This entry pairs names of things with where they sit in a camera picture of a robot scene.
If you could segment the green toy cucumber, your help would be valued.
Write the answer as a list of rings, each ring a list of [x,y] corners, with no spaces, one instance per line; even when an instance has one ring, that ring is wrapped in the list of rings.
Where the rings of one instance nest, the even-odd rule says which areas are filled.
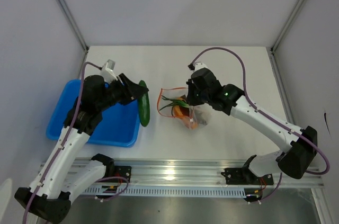
[[[150,122],[150,102],[148,92],[138,99],[138,115],[140,124],[143,127],[147,127]]]

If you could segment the clear zip bag orange zipper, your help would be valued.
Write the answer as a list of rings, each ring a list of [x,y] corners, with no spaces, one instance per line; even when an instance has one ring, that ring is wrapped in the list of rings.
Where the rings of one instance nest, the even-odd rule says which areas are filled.
[[[162,117],[177,120],[189,130],[207,126],[211,119],[207,105],[189,105],[187,96],[187,87],[162,88],[157,100],[157,112]]]

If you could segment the green toy scallion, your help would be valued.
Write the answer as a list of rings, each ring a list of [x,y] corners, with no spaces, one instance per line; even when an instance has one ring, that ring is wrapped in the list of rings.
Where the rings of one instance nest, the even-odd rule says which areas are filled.
[[[166,104],[165,106],[163,106],[162,108],[160,108],[160,110],[165,109],[165,108],[170,107],[170,106],[181,106],[181,107],[184,107],[184,108],[189,108],[187,101],[184,98],[181,98],[181,97],[179,97],[179,98],[168,98],[168,97],[162,95],[161,99],[164,100],[164,101],[169,101],[169,103]]]

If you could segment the grey toy fish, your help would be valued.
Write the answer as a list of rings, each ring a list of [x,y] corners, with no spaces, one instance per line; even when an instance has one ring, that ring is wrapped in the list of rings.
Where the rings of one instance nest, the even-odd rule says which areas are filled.
[[[211,119],[211,114],[208,111],[196,110],[195,118],[196,118],[197,124],[206,126]]]

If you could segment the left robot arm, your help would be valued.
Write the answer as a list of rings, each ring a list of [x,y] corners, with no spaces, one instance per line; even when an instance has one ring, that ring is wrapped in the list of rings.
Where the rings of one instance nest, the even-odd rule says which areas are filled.
[[[116,104],[128,105],[140,100],[148,91],[146,84],[136,84],[124,74],[110,83],[100,75],[81,79],[78,97],[67,113],[58,142],[44,167],[28,187],[15,192],[15,199],[25,209],[23,223],[28,213],[49,223],[61,223],[83,191],[97,181],[115,178],[113,158],[96,154],[83,171],[65,182],[77,154],[101,123],[102,113]]]

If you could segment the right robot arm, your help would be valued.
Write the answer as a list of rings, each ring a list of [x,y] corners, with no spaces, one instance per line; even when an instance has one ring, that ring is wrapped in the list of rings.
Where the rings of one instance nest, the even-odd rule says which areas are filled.
[[[245,182],[255,183],[260,177],[271,173],[284,173],[298,180],[303,177],[316,155],[315,149],[303,137],[315,144],[315,129],[302,129],[281,119],[265,117],[250,104],[242,89],[233,84],[221,85],[203,63],[192,66],[191,70],[193,73],[186,82],[189,105],[208,104],[216,111],[247,123],[279,147],[276,152],[253,155],[245,162],[242,167]]]

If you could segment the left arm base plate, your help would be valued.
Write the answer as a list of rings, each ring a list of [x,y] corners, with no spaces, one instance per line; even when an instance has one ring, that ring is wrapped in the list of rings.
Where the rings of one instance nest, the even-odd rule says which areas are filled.
[[[125,183],[126,182],[125,180],[128,180],[128,182],[130,182],[131,173],[132,173],[131,166],[118,165],[115,167],[115,170],[113,172],[113,176],[116,176],[118,178],[114,179],[113,181],[117,183]]]

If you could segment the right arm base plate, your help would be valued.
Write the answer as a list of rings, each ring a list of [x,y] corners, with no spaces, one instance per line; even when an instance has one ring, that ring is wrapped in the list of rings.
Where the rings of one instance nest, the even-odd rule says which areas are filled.
[[[227,185],[273,185],[272,174],[262,177],[254,175],[248,168],[225,168],[221,175]]]

